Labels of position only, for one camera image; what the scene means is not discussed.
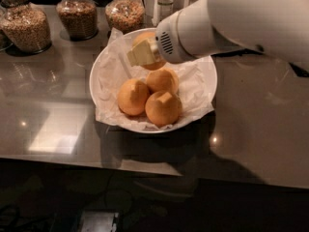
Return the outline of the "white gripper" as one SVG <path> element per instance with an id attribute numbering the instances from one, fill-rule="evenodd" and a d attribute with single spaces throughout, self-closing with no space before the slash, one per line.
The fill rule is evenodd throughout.
<path id="1" fill-rule="evenodd" d="M 163 19 L 155 36 L 156 40 L 146 37 L 133 41 L 126 54 L 132 66 L 154 64 L 160 61 L 160 55 L 165 61 L 178 64 L 232 50 L 232 43 L 211 25 L 208 0 L 198 0 Z"/>

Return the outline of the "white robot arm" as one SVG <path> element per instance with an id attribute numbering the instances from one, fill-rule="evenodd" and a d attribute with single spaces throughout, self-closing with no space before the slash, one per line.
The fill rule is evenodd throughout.
<path id="1" fill-rule="evenodd" d="M 247 48 L 309 68 L 309 0 L 198 0 L 127 53 L 132 66 L 177 64 Z"/>

